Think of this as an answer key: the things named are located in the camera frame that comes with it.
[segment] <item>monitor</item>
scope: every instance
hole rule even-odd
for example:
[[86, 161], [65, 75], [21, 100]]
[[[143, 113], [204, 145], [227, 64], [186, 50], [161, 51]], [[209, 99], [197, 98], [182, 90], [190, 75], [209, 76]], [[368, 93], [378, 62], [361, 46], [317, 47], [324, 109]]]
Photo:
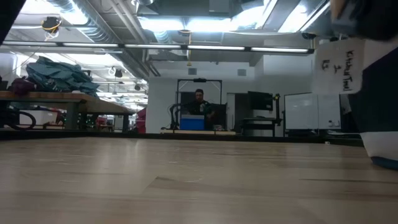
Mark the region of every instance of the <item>monitor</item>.
[[249, 104], [252, 110], [274, 110], [274, 99], [270, 93], [249, 91]]

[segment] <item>desk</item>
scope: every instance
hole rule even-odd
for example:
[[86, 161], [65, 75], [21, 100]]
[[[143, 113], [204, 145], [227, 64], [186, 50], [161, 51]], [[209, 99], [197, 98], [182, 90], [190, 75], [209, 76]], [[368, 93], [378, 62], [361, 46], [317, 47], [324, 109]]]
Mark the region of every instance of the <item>desk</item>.
[[189, 130], [160, 130], [161, 134], [212, 134], [212, 135], [236, 135], [234, 131], [189, 131]]
[[[269, 121], [271, 124], [252, 124], [254, 121]], [[275, 125], [278, 123], [276, 118], [244, 118], [242, 120], [243, 134], [245, 130], [271, 130], [272, 137], [275, 137]]]
[[0, 91], [0, 108], [7, 108], [10, 102], [29, 102], [39, 106], [58, 108], [67, 111], [66, 129], [78, 129], [78, 114], [82, 120], [87, 114], [123, 115], [123, 132], [128, 131], [130, 109], [110, 103], [84, 93], [42, 93], [30, 92], [26, 96], [16, 96], [11, 91]]

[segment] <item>man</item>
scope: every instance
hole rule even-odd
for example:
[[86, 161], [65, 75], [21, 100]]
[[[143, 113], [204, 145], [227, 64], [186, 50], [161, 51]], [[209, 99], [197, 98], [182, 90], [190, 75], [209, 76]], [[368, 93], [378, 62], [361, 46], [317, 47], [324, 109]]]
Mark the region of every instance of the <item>man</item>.
[[206, 129], [212, 129], [211, 119], [214, 117], [215, 112], [211, 108], [211, 104], [203, 99], [204, 92], [202, 89], [195, 91], [195, 101], [189, 103], [187, 106], [188, 112], [192, 115], [205, 115], [205, 127]]

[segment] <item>blue box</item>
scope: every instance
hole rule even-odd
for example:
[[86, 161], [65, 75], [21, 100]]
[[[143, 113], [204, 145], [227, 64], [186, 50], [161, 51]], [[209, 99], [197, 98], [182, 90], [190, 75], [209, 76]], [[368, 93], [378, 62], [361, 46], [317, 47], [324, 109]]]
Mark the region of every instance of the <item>blue box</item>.
[[199, 130], [205, 129], [205, 116], [203, 115], [181, 115], [180, 130]]

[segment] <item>handwritten sign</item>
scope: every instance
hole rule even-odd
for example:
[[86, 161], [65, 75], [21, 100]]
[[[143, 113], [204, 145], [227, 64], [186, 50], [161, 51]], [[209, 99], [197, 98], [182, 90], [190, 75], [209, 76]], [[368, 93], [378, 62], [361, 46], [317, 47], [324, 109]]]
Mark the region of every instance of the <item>handwritten sign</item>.
[[321, 44], [315, 51], [312, 90], [316, 94], [350, 94], [361, 89], [364, 40]]

